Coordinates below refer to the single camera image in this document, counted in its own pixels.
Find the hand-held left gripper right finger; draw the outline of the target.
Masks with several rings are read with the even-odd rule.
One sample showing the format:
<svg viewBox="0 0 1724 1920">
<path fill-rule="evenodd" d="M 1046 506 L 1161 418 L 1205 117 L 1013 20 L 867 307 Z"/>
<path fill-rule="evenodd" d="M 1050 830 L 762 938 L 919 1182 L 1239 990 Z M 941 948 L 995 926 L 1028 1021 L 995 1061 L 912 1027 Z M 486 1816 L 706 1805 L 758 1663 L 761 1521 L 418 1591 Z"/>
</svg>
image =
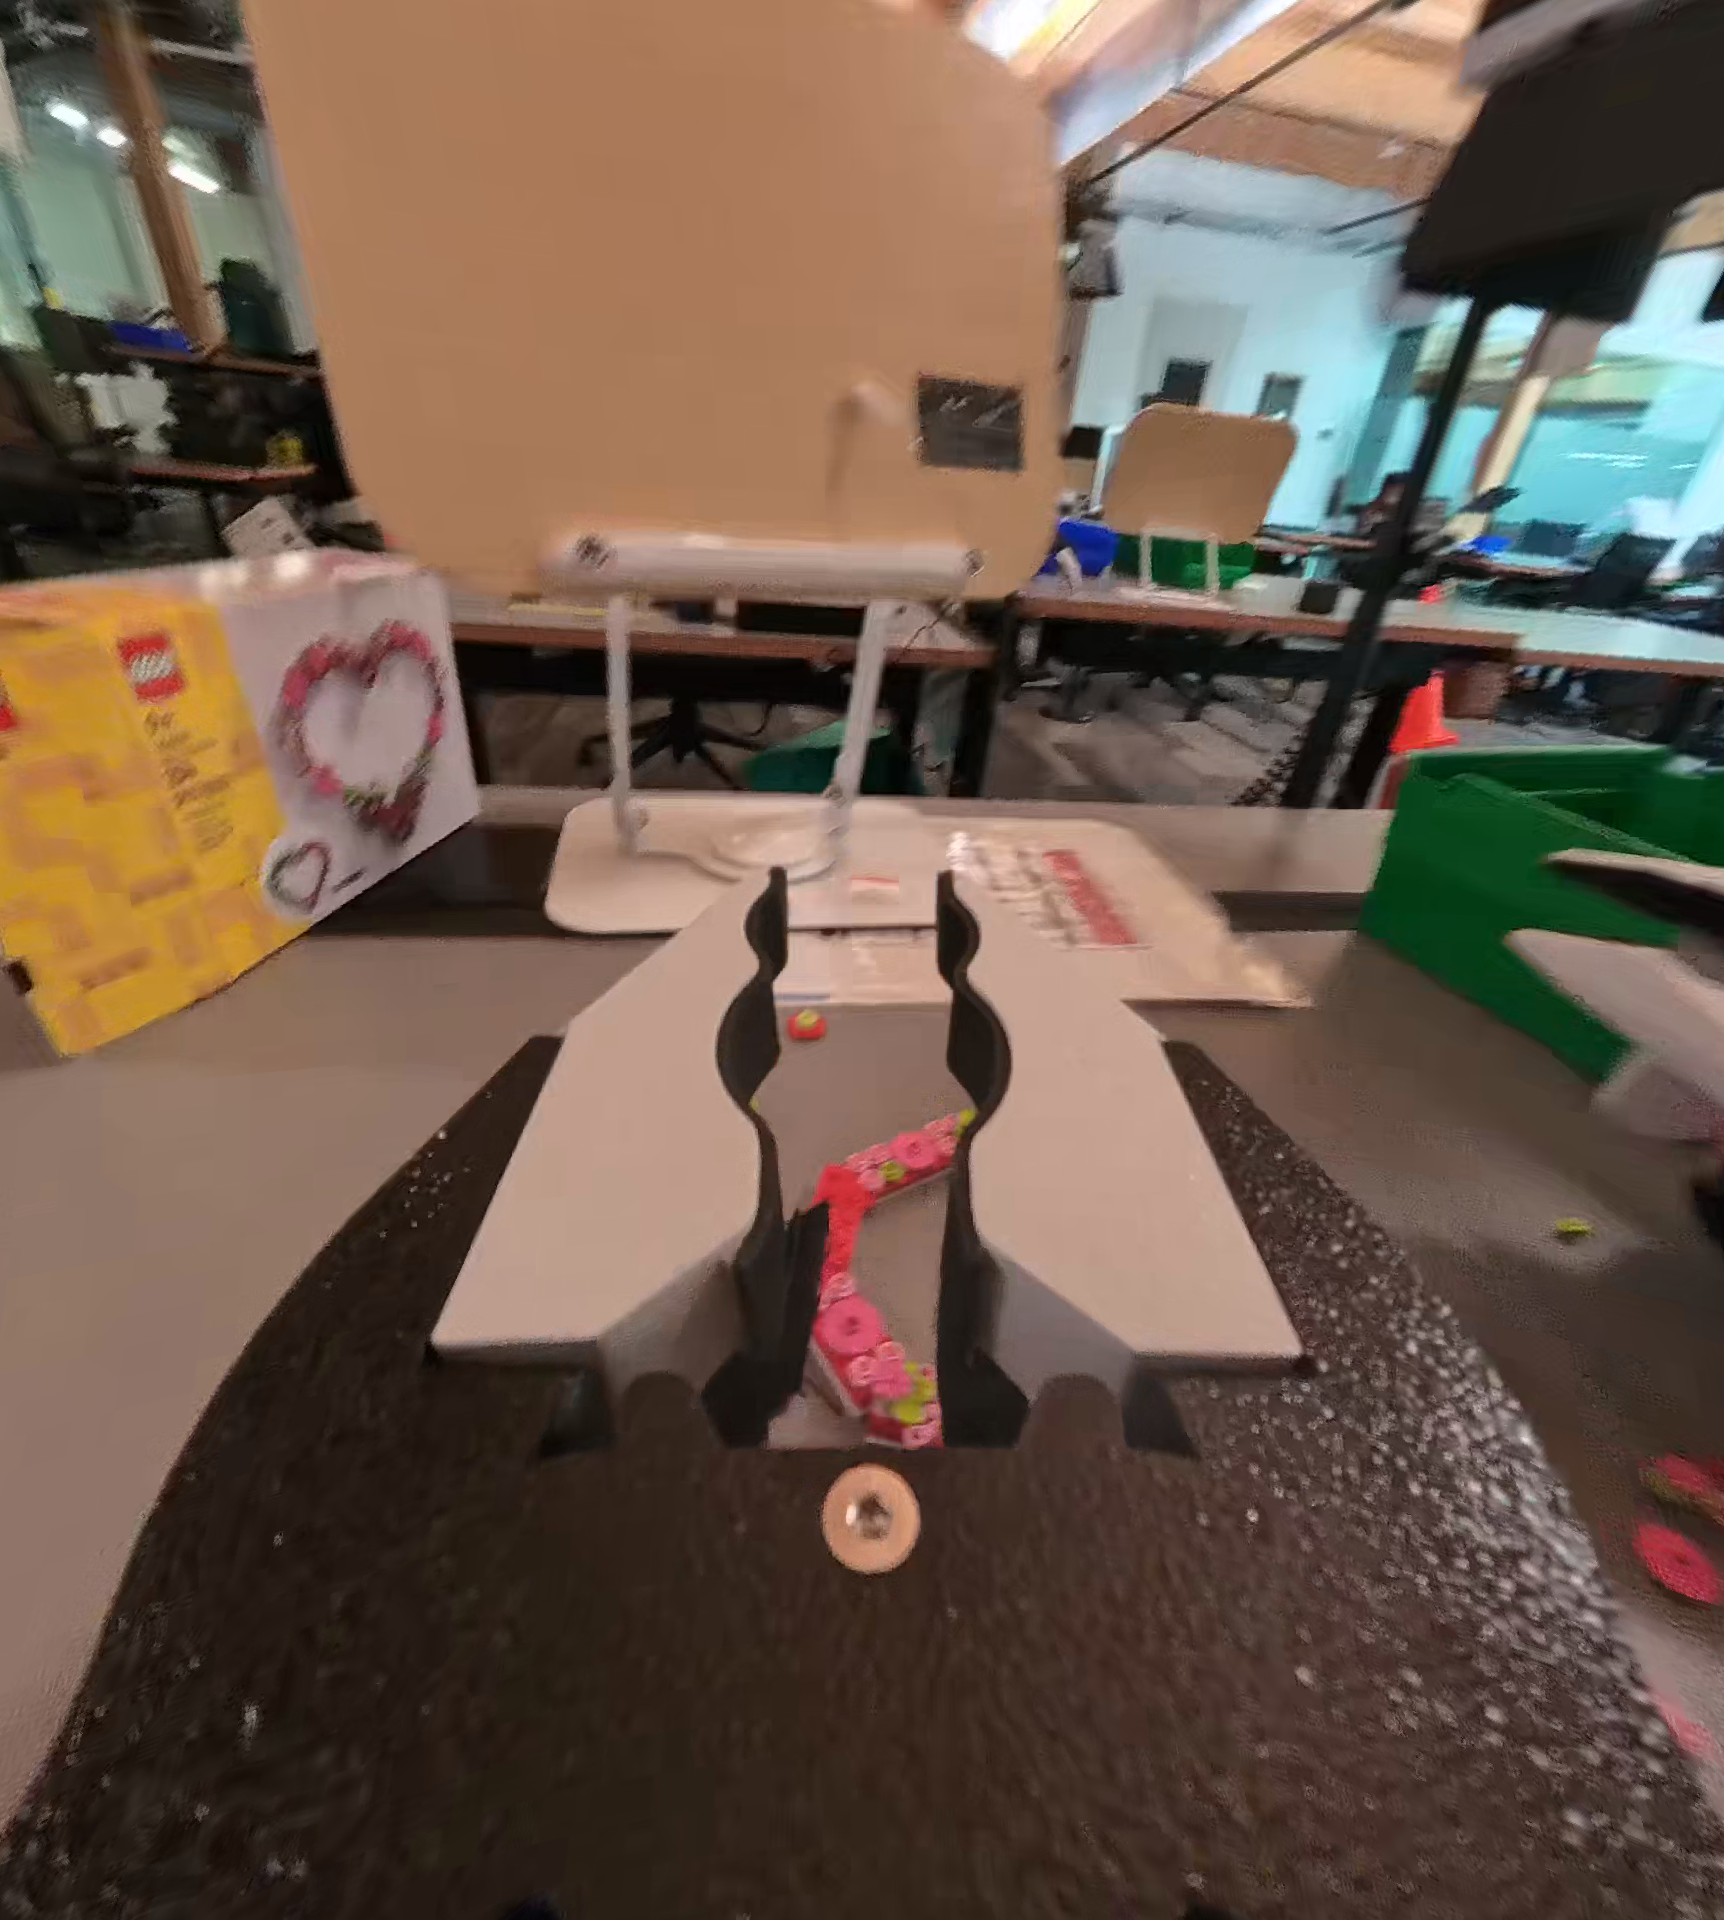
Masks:
<svg viewBox="0 0 1724 1920">
<path fill-rule="evenodd" d="M 941 875 L 934 937 L 972 1111 L 941 1246 L 942 1440 L 1013 1448 L 1050 1385 L 1089 1381 L 1130 1447 L 1187 1448 L 1170 1385 L 1289 1378 L 1306 1351 L 1178 1059 L 986 886 Z"/>
</svg>

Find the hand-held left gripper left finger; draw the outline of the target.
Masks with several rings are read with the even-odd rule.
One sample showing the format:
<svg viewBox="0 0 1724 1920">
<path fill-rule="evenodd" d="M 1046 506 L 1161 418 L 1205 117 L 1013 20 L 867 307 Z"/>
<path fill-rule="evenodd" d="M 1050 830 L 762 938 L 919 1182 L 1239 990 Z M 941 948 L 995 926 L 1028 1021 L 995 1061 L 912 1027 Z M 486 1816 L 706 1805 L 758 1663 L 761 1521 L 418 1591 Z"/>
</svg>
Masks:
<svg viewBox="0 0 1724 1920">
<path fill-rule="evenodd" d="M 718 1432 L 803 1389 L 814 1261 L 758 1111 L 781 1063 L 781 868 L 734 882 L 582 1008 L 431 1334 L 443 1362 L 590 1378 L 609 1411 L 671 1377 Z"/>
</svg>

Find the red lego heart frame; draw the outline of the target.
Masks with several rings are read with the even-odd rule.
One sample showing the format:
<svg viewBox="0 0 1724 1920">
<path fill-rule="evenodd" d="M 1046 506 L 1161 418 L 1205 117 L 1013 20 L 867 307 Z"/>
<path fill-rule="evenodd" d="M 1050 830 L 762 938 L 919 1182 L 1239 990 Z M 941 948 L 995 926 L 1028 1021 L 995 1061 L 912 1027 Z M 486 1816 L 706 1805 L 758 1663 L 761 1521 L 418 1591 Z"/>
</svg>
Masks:
<svg viewBox="0 0 1724 1920">
<path fill-rule="evenodd" d="M 864 1440 L 901 1455 L 945 1448 L 941 1375 L 933 1362 L 908 1354 L 864 1293 L 859 1241 L 885 1204 L 951 1176 L 976 1118 L 976 1106 L 963 1106 L 828 1162 L 810 1197 L 826 1214 L 809 1334 L 813 1377 Z"/>
</svg>

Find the yellow lego box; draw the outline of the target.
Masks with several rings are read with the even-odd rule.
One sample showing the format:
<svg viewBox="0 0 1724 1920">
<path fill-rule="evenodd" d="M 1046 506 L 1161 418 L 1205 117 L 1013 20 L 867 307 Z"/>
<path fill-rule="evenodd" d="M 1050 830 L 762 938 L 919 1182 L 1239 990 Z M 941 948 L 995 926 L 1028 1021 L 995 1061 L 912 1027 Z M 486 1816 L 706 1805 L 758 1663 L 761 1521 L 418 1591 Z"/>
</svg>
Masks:
<svg viewBox="0 0 1724 1920">
<path fill-rule="evenodd" d="M 440 579 L 343 548 L 0 585 L 0 959 L 82 1057 L 480 813 Z"/>
</svg>

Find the green plastic bin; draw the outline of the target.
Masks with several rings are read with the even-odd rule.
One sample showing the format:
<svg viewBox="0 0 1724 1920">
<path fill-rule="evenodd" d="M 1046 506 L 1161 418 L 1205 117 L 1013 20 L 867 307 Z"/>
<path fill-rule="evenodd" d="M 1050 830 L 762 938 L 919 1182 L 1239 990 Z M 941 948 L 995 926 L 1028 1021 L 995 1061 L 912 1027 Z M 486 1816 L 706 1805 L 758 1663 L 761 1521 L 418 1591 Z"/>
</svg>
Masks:
<svg viewBox="0 0 1724 1920">
<path fill-rule="evenodd" d="M 1506 941 L 1519 930 L 1679 948 L 1675 925 L 1546 867 L 1610 852 L 1724 868 L 1724 771 L 1665 747 L 1439 748 L 1405 757 L 1361 929 L 1599 1087 L 1627 1042 Z"/>
</svg>

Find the clear plastic bag red label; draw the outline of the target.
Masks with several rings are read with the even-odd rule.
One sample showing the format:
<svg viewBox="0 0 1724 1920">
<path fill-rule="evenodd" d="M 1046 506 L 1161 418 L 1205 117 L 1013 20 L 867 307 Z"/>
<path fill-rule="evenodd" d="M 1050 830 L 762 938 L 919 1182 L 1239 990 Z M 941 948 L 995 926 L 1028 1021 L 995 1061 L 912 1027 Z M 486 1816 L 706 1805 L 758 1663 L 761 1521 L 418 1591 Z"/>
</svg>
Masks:
<svg viewBox="0 0 1724 1920">
<path fill-rule="evenodd" d="M 1118 998 L 1302 1011 L 1306 988 L 1141 834 L 1078 818 L 954 822 L 947 864 Z"/>
</svg>

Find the green crate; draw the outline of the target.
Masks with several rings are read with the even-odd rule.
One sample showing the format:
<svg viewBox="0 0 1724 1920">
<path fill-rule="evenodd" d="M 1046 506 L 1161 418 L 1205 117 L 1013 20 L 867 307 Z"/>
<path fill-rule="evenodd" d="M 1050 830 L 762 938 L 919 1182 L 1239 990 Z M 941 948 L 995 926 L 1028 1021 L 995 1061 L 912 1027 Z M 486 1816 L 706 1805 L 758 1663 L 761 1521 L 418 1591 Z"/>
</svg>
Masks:
<svg viewBox="0 0 1724 1920">
<path fill-rule="evenodd" d="M 738 781 L 750 793 L 818 796 L 835 783 L 845 747 L 845 725 L 828 722 L 779 740 L 748 757 Z M 862 798 L 920 798 L 926 793 L 920 761 L 890 725 L 870 733 L 859 781 Z"/>
</svg>

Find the black tripod stand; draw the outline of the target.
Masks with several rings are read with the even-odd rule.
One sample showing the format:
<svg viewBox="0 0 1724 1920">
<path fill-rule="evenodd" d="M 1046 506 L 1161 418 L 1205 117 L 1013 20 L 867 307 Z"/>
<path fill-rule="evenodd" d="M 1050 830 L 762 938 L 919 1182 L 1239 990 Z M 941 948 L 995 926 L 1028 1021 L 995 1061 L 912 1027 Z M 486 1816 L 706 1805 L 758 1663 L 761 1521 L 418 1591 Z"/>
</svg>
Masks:
<svg viewBox="0 0 1724 1920">
<path fill-rule="evenodd" d="M 1724 2 L 1488 4 L 1468 42 L 1475 124 L 1425 202 L 1401 260 L 1413 295 L 1466 315 L 1403 482 L 1371 547 L 1334 671 L 1282 805 L 1312 807 L 1384 642 L 1427 482 L 1493 318 L 1627 324 L 1691 205 L 1724 192 Z M 1724 267 L 1704 311 L 1724 324 Z"/>
</svg>

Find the background work table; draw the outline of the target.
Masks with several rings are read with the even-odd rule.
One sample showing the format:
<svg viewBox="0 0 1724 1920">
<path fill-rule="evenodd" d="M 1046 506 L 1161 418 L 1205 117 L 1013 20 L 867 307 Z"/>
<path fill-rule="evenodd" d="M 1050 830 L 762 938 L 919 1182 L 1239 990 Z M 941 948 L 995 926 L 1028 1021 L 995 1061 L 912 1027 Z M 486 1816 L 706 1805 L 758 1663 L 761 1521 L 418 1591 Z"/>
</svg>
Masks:
<svg viewBox="0 0 1724 1920">
<path fill-rule="evenodd" d="M 454 647 L 496 648 L 536 656 L 603 661 L 609 655 L 609 612 L 603 605 L 498 600 L 479 593 L 449 595 L 449 633 Z M 923 671 L 995 668 L 997 644 L 956 629 L 941 616 L 893 614 L 885 666 Z M 635 661 L 748 661 L 848 666 L 861 636 L 807 633 L 745 633 L 725 622 L 681 622 L 669 612 L 635 612 Z"/>
<path fill-rule="evenodd" d="M 1062 579 L 1037 579 L 1016 593 L 1015 609 L 1026 622 L 1343 642 L 1361 595 L 1345 589 L 1331 612 L 1306 610 L 1302 598 L 1305 585 L 1282 579 L 1242 582 L 1223 595 L 1141 589 L 1124 580 L 1073 587 Z M 1724 636 L 1618 614 L 1493 610 L 1401 598 L 1384 609 L 1379 639 L 1384 647 L 1505 661 L 1522 668 L 1572 666 L 1724 684 Z"/>
</svg>

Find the green background bin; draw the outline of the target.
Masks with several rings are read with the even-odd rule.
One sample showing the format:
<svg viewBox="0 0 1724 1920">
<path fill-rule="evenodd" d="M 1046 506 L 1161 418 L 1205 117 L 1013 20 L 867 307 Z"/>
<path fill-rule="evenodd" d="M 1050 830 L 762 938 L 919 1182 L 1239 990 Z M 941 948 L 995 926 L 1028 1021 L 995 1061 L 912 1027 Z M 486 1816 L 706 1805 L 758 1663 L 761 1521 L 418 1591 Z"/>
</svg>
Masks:
<svg viewBox="0 0 1724 1920">
<path fill-rule="evenodd" d="M 1117 539 L 1115 579 L 1141 589 L 1223 595 L 1249 580 L 1257 562 L 1258 547 L 1252 541 L 1123 534 Z"/>
</svg>

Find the beige panel on white stand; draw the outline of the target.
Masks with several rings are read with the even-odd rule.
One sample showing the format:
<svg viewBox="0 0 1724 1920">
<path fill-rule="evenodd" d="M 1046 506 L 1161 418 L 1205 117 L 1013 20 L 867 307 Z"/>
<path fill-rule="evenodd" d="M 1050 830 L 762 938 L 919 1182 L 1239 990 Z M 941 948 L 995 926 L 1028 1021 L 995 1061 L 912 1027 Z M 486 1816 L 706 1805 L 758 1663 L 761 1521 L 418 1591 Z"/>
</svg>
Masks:
<svg viewBox="0 0 1724 1920">
<path fill-rule="evenodd" d="M 395 547 L 604 629 L 607 805 L 549 914 L 789 891 L 931 929 L 947 842 L 862 800 L 902 609 L 1032 582 L 1060 493 L 1062 192 L 1001 58 L 868 2 L 243 7 L 347 473 Z M 854 606 L 818 796 L 632 793 L 654 603 Z"/>
</svg>

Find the cluttered dark shelving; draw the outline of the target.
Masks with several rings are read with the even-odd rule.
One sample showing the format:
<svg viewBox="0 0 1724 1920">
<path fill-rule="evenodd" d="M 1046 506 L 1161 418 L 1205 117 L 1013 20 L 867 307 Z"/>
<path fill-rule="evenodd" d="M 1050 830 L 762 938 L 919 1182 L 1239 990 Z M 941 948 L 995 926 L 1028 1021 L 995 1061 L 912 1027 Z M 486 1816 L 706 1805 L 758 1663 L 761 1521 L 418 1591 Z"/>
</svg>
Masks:
<svg viewBox="0 0 1724 1920">
<path fill-rule="evenodd" d="M 226 259 L 203 348 L 165 308 L 28 311 L 0 339 L 0 582 L 33 568 L 226 554 L 260 511 L 303 541 L 357 518 L 321 359 L 291 345 L 275 281 Z"/>
</svg>

